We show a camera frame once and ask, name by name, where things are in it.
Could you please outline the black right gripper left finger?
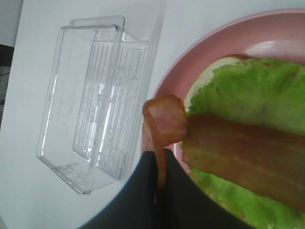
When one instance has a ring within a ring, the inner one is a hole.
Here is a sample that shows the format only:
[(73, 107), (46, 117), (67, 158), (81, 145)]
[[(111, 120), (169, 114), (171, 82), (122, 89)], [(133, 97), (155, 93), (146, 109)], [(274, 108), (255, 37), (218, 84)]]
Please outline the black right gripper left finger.
[(157, 164), (154, 152), (146, 151), (122, 190), (82, 229), (153, 229)]

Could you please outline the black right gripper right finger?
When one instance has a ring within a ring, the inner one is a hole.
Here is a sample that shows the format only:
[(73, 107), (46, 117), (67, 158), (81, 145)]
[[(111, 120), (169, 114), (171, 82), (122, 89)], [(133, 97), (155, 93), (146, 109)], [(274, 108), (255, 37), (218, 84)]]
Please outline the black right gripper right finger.
[(188, 177), (170, 149), (166, 155), (166, 186), (162, 212), (163, 229), (251, 229), (213, 202)]

